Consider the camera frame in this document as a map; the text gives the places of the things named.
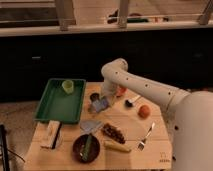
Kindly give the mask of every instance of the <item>dark bowl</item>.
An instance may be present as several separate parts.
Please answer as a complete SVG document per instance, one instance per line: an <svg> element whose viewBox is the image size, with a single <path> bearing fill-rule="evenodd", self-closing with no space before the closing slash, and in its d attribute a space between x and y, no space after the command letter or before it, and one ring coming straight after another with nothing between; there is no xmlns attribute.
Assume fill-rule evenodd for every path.
<svg viewBox="0 0 213 171"><path fill-rule="evenodd" d="M99 152L100 152L100 143L98 139L92 135L91 146L89 149L89 155L88 155L87 161L84 161L82 159L81 153L83 151L83 148L86 145L87 138L88 138L88 134L82 135L79 138L77 138L73 144L74 157L77 161L82 163L92 162L93 160L96 159L96 157L99 155Z"/></svg>

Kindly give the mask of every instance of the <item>red fruit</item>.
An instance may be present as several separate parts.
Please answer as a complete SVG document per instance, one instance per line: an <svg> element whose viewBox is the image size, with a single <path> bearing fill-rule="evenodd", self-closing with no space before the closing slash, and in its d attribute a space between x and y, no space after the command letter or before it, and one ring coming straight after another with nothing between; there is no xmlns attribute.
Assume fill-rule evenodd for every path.
<svg viewBox="0 0 213 171"><path fill-rule="evenodd" d="M151 110L148 105L142 105L138 110L138 115L143 119L148 118L150 114Z"/></svg>
<svg viewBox="0 0 213 171"><path fill-rule="evenodd" d="M124 93L126 92L127 88L126 87L123 87L123 86L118 86L118 89L117 89L117 94L116 96L117 97L121 97L124 95Z"/></svg>

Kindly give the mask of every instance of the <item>bowl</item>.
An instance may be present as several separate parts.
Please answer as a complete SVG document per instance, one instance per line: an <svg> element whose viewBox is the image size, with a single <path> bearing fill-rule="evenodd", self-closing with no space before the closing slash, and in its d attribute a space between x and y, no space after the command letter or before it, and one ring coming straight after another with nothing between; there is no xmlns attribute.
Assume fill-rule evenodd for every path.
<svg viewBox="0 0 213 171"><path fill-rule="evenodd" d="M83 159L82 153L84 151L86 144L88 143L87 141L88 141L89 136L91 136L90 137L91 142L89 145L89 149L87 149L88 156L85 160L85 159ZM93 160L95 160L97 158L99 153L100 153L100 143L99 143L98 139L92 134L84 134L84 135L78 137L73 144L74 158L81 163L92 162Z"/></svg>

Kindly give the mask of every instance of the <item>fork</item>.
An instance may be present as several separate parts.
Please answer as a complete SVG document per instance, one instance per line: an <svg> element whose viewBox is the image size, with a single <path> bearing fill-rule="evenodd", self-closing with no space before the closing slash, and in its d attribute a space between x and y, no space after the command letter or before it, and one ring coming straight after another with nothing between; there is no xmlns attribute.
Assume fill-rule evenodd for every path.
<svg viewBox="0 0 213 171"><path fill-rule="evenodd" d="M151 134L152 130L154 129L154 127L155 127L155 123L153 122L152 125L151 125L151 127L149 128L149 130L148 130L146 136L145 136L145 137L140 141L140 143L138 144L138 148L139 148L140 150L143 150L143 149L144 149L145 144L146 144L146 140L147 140L147 138L150 136L150 134Z"/></svg>

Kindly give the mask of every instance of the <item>banana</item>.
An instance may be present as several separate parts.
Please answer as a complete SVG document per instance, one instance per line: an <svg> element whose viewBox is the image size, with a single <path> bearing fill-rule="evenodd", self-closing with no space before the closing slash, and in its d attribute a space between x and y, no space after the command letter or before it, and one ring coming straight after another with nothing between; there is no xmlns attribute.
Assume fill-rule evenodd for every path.
<svg viewBox="0 0 213 171"><path fill-rule="evenodd" d="M127 153L129 153L131 151L130 147L128 147L127 145L120 144L114 140L104 141L104 146L106 148L110 148L110 149L114 149L114 150L118 150L118 151L122 151L122 152L127 152Z"/></svg>

